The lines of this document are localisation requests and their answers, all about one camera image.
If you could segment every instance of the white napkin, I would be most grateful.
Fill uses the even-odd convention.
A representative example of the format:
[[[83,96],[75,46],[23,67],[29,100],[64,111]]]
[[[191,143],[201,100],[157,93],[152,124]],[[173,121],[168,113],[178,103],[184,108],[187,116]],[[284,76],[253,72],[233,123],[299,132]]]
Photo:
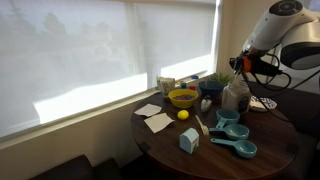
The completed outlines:
[[[173,121],[166,113],[157,114],[144,120],[153,133],[161,131]]]
[[[156,106],[153,104],[147,104],[144,107],[136,110],[134,113],[138,115],[145,115],[147,117],[150,117],[152,115],[155,115],[161,111],[160,106]]]

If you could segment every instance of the jar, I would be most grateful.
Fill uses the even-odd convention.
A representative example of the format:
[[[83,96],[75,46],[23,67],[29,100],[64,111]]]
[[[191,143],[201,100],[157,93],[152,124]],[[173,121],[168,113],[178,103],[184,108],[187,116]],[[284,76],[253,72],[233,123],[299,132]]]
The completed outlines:
[[[244,81],[230,81],[222,91],[221,107],[240,114],[249,111],[251,93]]]

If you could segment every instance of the bowl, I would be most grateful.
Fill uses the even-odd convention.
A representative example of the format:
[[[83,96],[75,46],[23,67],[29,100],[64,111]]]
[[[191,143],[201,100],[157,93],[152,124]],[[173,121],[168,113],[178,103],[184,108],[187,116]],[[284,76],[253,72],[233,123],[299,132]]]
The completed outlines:
[[[209,95],[211,98],[213,98],[218,97],[221,94],[225,84],[218,81],[201,81],[199,82],[198,86],[201,90],[202,97]]]
[[[168,94],[172,105],[179,109],[190,108],[198,96],[197,91],[190,89],[175,89]]]

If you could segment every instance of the measuring cup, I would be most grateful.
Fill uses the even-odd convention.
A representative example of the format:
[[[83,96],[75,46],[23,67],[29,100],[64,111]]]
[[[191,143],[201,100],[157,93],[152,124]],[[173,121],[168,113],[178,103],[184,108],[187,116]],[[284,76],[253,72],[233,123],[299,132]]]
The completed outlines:
[[[241,124],[229,124],[224,128],[209,128],[209,132],[225,132],[231,140],[243,140],[249,136],[249,129]]]
[[[211,138],[210,141],[212,143],[234,146],[236,148],[237,153],[244,158],[252,158],[257,153],[257,146],[248,140],[230,141],[224,139]]]
[[[229,109],[218,109],[216,111],[218,124],[216,128],[223,128],[225,125],[237,124],[239,122],[240,114],[237,111]]]

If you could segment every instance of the white wall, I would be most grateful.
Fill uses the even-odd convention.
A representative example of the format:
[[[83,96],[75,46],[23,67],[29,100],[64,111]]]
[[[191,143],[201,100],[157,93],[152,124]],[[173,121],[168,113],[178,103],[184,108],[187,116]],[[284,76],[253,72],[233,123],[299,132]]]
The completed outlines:
[[[228,61],[242,44],[270,0],[224,0],[218,71],[232,72]],[[93,165],[114,157],[124,166],[139,155],[131,136],[130,117],[137,102],[60,130],[0,150],[0,179],[28,179],[79,154]]]

